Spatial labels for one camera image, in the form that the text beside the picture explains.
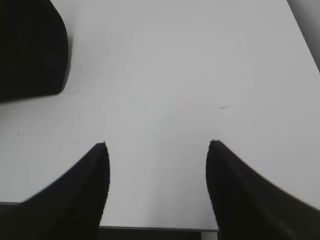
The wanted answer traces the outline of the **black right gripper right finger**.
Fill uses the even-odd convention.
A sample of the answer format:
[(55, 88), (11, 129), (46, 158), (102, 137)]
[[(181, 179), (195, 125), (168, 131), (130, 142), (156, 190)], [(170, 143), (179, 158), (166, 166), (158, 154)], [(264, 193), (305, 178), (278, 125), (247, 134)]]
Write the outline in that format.
[(220, 240), (318, 240), (320, 212), (278, 188), (212, 140), (206, 184)]

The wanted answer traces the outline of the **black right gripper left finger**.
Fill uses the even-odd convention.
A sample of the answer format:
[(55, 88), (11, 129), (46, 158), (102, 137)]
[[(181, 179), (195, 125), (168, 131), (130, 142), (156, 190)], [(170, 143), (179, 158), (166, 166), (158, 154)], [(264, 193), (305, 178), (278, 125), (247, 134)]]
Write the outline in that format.
[(110, 186), (106, 144), (28, 200), (0, 211), (2, 240), (95, 240)]

